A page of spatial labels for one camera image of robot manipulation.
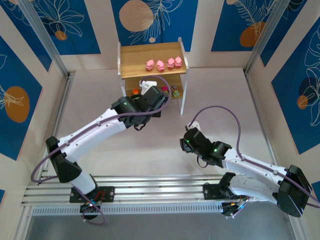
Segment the wooden shelf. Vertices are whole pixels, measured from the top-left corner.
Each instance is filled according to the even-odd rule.
[[[173,68],[171,70],[165,68],[164,72],[158,71],[158,60],[167,63],[169,58],[176,58],[177,56],[182,58],[182,66],[180,68]],[[171,74],[185,74],[187,72],[183,50],[181,49],[181,44],[179,41],[121,46],[120,59],[120,74],[122,79],[151,75],[165,76]],[[151,71],[146,71],[146,62],[151,59],[154,60],[154,68]]]
[[[184,89],[181,83],[180,74],[177,73],[177,74],[170,74],[170,75],[162,75],[161,77],[163,77],[170,86],[176,85],[176,87],[178,88],[180,95],[177,97],[172,96],[172,99],[182,99],[184,94]],[[140,80],[142,80],[142,78],[143,77],[132,77],[125,80],[125,92],[127,96],[130,97],[133,95],[133,89],[138,89],[140,93],[139,82]],[[160,88],[165,86],[165,83],[156,77],[150,77],[147,80],[156,81],[157,86]]]

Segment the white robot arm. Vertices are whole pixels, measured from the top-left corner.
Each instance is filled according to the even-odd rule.
[[[219,166],[244,174],[227,172],[219,184],[203,185],[205,199],[242,199],[239,204],[228,205],[223,211],[225,216],[233,217],[250,197],[277,204],[282,211],[291,216],[302,216],[309,196],[301,188],[307,193],[311,193],[312,188],[300,168],[291,165],[287,169],[265,163],[240,154],[226,143],[211,142],[202,134],[196,121],[187,125],[186,130],[180,139],[180,146],[184,152],[195,153],[198,160],[200,158],[206,162],[205,167]]]
[[[59,181],[70,183],[90,199],[95,199],[99,191],[101,192],[101,188],[97,186],[90,174],[78,166],[77,161],[110,136],[131,126],[139,131],[151,117],[160,117],[160,112],[154,115],[117,117],[120,114],[144,113],[161,108],[168,100],[168,96],[156,86],[156,81],[142,81],[140,82],[141,94],[119,98],[97,119],[68,136],[60,139],[54,136],[49,137],[46,140],[49,153],[64,146],[63,150],[50,157]]]

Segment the shelf board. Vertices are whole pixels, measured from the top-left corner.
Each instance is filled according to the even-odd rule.
[[[158,60],[167,63],[169,58],[176,58],[177,56],[180,56],[182,58],[182,66],[180,68],[174,67],[171,70],[165,68],[164,72],[158,71]],[[146,71],[146,62],[151,59],[154,60],[154,68],[151,71]],[[162,76],[171,74],[185,74],[187,72],[187,68],[183,59],[183,51],[181,49],[180,42],[178,41],[134,46],[121,46],[121,77],[122,79],[129,79],[151,75]]]
[[[161,77],[163,77],[170,86],[176,85],[176,87],[178,88],[180,95],[177,97],[172,96],[172,99],[182,99],[184,94],[184,89],[182,86],[180,74],[170,74],[170,75],[164,75]],[[127,96],[133,95],[133,89],[138,89],[140,93],[140,86],[139,86],[140,80],[142,80],[142,77],[133,77],[125,80],[125,92]],[[156,81],[157,86],[160,88],[165,86],[165,83],[156,77],[150,77],[148,78],[148,81]]]

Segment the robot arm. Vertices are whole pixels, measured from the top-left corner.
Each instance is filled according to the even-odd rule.
[[[93,177],[78,166],[77,161],[110,136],[131,126],[139,131],[151,117],[159,118],[161,116],[160,112],[153,115],[116,117],[120,114],[144,113],[161,108],[168,100],[168,96],[160,91],[156,85],[156,81],[142,81],[140,83],[141,95],[121,97],[111,105],[111,108],[78,131],[60,139],[51,136],[46,140],[49,153],[62,145],[66,145],[63,151],[59,150],[50,157],[61,183],[71,183],[83,194],[91,199],[95,198],[99,192],[99,187]]]
[[[203,186],[204,196],[207,199],[244,199],[246,202],[250,197],[263,201],[269,201],[285,213],[301,217],[309,196],[303,193],[291,182],[284,179],[286,176],[308,193],[311,186],[300,168],[291,165],[289,169],[265,163],[253,157],[242,154],[239,156],[237,150],[230,145],[216,141],[211,142],[200,131],[199,124],[194,122],[186,127],[187,132],[180,139],[180,146],[187,153],[195,153],[207,165],[219,166],[234,170],[245,175],[236,175],[227,172],[219,184],[205,184]],[[244,201],[234,206],[234,211],[224,212],[226,216],[232,216],[243,207]]]

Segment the pink pig figurine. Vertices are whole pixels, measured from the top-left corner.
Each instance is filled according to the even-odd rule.
[[[177,56],[174,60],[174,66],[176,68],[180,68],[182,66],[182,59],[181,57]]]
[[[156,68],[158,69],[158,71],[164,72],[164,71],[165,71],[165,64],[164,64],[164,62],[161,61],[161,60],[158,60],[158,61],[156,62]]]
[[[173,69],[175,67],[175,60],[172,57],[167,61],[167,67],[168,69]]]
[[[146,63],[145,70],[151,71],[154,68],[155,61],[153,59],[146,61],[145,63]]]

